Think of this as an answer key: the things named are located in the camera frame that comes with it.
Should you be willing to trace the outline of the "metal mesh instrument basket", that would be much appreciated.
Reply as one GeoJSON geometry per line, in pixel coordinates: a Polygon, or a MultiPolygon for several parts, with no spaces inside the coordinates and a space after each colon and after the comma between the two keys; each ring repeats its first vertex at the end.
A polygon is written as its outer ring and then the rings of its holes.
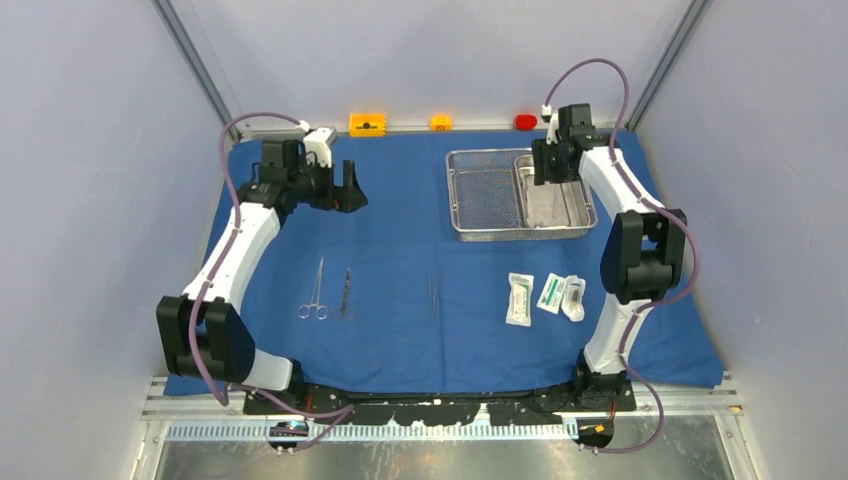
{"type": "Polygon", "coordinates": [[[524,228],[514,160],[528,148],[455,150],[446,155],[451,225],[465,242],[568,240],[582,236],[524,228]]]}

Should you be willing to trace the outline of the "blue surgical drape cloth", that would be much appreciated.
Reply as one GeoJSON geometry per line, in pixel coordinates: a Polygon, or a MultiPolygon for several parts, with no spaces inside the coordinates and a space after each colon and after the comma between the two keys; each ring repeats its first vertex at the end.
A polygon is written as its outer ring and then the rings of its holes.
{"type": "Polygon", "coordinates": [[[368,204],[352,214],[298,207],[265,251],[241,317],[257,346],[299,361],[308,381],[375,393],[529,390],[567,381],[592,336],[605,292],[599,262],[610,221],[578,239],[459,241],[449,216],[445,158],[455,150],[526,148],[528,132],[342,138],[368,204]],[[324,320],[301,319],[324,257],[324,320]],[[352,269],[352,320],[332,318],[352,269]],[[549,273],[587,283],[586,316],[542,310],[530,327],[506,323],[511,272],[542,285],[549,273]],[[439,276],[429,318],[428,275],[439,276]]]}

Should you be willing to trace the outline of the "steel surgical scissors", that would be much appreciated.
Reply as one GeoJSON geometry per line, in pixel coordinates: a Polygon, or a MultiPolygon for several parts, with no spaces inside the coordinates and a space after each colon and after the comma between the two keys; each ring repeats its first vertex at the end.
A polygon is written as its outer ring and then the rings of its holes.
{"type": "Polygon", "coordinates": [[[352,320],[354,318],[355,309],[351,305],[351,283],[352,269],[348,267],[345,272],[341,302],[332,312],[333,319],[352,320]]]}

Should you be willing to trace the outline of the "steel surgical forceps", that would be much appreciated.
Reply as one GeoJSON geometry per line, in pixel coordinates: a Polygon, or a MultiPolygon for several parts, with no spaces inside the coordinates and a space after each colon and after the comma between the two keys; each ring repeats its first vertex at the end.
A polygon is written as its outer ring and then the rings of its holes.
{"type": "Polygon", "coordinates": [[[302,304],[298,309],[298,316],[301,319],[314,317],[317,320],[324,320],[328,317],[328,307],[321,302],[324,262],[324,257],[321,257],[316,271],[313,291],[310,300],[307,303],[302,304]]]}

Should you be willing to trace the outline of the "thin steel tweezers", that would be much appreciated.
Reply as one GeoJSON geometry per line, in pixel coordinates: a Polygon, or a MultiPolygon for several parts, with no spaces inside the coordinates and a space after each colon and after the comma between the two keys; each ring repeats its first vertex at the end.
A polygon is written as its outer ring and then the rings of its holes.
{"type": "Polygon", "coordinates": [[[439,276],[436,273],[428,275],[429,318],[436,322],[439,317],[439,276]]]}

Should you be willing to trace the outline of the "green white sterile packet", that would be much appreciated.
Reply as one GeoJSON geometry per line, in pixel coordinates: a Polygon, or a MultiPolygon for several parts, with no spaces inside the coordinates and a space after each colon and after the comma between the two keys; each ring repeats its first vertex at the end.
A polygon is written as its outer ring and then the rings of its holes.
{"type": "Polygon", "coordinates": [[[549,273],[536,306],[546,312],[558,314],[566,289],[566,278],[549,273]]]}

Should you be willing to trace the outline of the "clear syringe packet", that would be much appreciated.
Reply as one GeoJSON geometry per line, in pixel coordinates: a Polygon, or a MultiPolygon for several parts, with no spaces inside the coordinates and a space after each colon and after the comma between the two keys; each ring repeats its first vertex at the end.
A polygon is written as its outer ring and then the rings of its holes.
{"type": "Polygon", "coordinates": [[[585,317],[583,296],[586,281],[577,275],[565,278],[565,291],[561,302],[561,311],[572,322],[581,322],[585,317]]]}

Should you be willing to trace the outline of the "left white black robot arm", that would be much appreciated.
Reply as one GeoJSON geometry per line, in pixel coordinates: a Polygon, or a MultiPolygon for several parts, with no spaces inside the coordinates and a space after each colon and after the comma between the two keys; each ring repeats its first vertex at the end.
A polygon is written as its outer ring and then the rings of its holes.
{"type": "Polygon", "coordinates": [[[265,140],[251,177],[234,190],[225,228],[199,273],[176,296],[164,296],[156,321],[172,375],[268,390],[280,412],[298,412],[307,398],[298,361],[261,350],[241,317],[241,307],[265,250],[300,205],[353,213],[368,203],[355,163],[342,163],[336,184],[330,143],[265,140]]]}

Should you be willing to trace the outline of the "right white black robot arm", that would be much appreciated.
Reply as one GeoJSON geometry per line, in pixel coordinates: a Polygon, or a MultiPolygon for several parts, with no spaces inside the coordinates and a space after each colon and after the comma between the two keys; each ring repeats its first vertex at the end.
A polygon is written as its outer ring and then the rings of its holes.
{"type": "Polygon", "coordinates": [[[572,370],[571,397],[584,410],[596,410],[623,393],[628,356],[650,311],[663,303],[683,273],[686,216],[666,209],[625,161],[616,136],[601,135],[588,104],[541,108],[544,138],[531,143],[537,185],[580,181],[611,218],[601,257],[606,292],[595,332],[572,370]]]}

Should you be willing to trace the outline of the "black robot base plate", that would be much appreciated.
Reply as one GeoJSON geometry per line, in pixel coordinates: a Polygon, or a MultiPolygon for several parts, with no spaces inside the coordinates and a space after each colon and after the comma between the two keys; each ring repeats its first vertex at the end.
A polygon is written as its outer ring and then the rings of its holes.
{"type": "Polygon", "coordinates": [[[342,411],[351,411],[341,420],[356,426],[467,426],[477,420],[493,426],[553,425],[564,414],[610,420],[620,413],[636,410],[632,388],[627,385],[618,396],[590,389],[579,395],[570,383],[511,392],[487,393],[362,393],[339,390],[314,383],[263,394],[246,392],[246,415],[286,414],[285,403],[299,415],[328,425],[342,411]]]}

